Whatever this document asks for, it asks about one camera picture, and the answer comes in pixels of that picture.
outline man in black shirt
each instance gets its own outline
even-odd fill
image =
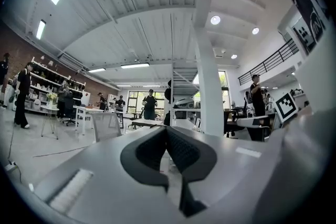
[[[120,99],[118,101],[115,102],[115,107],[117,111],[123,111],[123,107],[125,105],[125,101],[122,100],[123,96],[120,96]]]
[[[104,110],[105,111],[105,108],[106,108],[106,100],[103,96],[103,94],[100,92],[98,93],[98,96],[100,96],[100,101],[97,102],[99,104],[99,109],[100,110]]]
[[[143,116],[145,120],[155,120],[155,107],[158,105],[155,97],[153,96],[153,90],[149,90],[149,95],[142,101],[144,105]]]
[[[26,96],[29,94],[31,80],[30,72],[32,69],[33,63],[29,62],[26,68],[19,73],[15,90],[15,93],[17,94],[17,100],[14,122],[20,125],[21,128],[25,129],[29,128],[29,124],[25,116],[25,101]]]
[[[4,84],[6,74],[8,72],[8,59],[9,53],[6,52],[4,54],[4,60],[0,62],[0,93],[2,90],[2,85]]]
[[[254,110],[256,112],[256,116],[264,116],[265,115],[265,104],[263,100],[263,95],[261,94],[261,87],[259,83],[259,75],[252,76],[253,84],[250,87],[250,92],[252,95],[252,103]]]

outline black chair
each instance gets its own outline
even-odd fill
[[[69,118],[68,120],[62,121],[62,123],[67,123],[67,126],[69,126],[69,123],[75,124],[76,121],[74,119],[76,118],[76,109],[74,107],[74,99],[72,98],[72,94],[69,94],[65,97],[65,110],[64,114],[66,118]]]
[[[235,136],[236,131],[241,131],[245,128],[238,126],[236,121],[227,121],[231,113],[236,113],[236,111],[224,111],[224,134],[226,134],[227,138],[229,138],[229,132],[231,132],[231,136]]]

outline white table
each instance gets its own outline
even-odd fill
[[[47,116],[43,119],[43,124],[42,124],[42,131],[41,131],[41,136],[43,137],[43,131],[44,131],[44,126],[46,125],[47,120],[49,119],[50,127],[52,133],[56,135],[56,139],[58,139],[58,134],[57,134],[57,121],[56,121],[56,116],[52,120],[51,115],[55,111],[58,111],[59,109],[57,108],[50,108],[46,105],[41,105],[41,108],[47,110]]]
[[[84,106],[77,106],[74,105],[74,108],[76,108],[76,123],[75,123],[75,130],[77,130],[77,124],[78,124],[78,116],[81,116],[83,118],[83,124],[82,124],[82,135],[85,135],[85,118],[91,117],[90,114],[92,113],[98,113],[98,112],[104,112],[104,110],[101,109],[89,109]]]
[[[153,126],[153,125],[161,125],[164,126],[162,121],[153,121],[153,120],[145,120],[145,119],[138,119],[132,121],[133,126]]]
[[[192,130],[195,126],[190,120],[173,120],[173,127],[182,127],[188,130]]]

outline white ventilation slot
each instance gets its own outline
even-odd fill
[[[75,71],[82,70],[82,68],[84,67],[81,62],[77,61],[67,54],[62,54],[61,57],[59,57],[59,61]]]

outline black pants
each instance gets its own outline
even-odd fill
[[[59,111],[57,111],[57,117],[58,118],[63,118],[64,110],[65,110],[65,102],[58,101],[57,108],[59,109]]]
[[[26,95],[20,93],[16,100],[16,111],[14,122],[18,125],[21,125],[22,128],[24,128],[28,124],[25,115],[25,101],[26,101]]]
[[[145,120],[155,120],[155,110],[145,110],[143,111],[143,117]]]
[[[264,103],[253,103],[254,110],[256,111],[256,116],[265,116],[265,104]]]

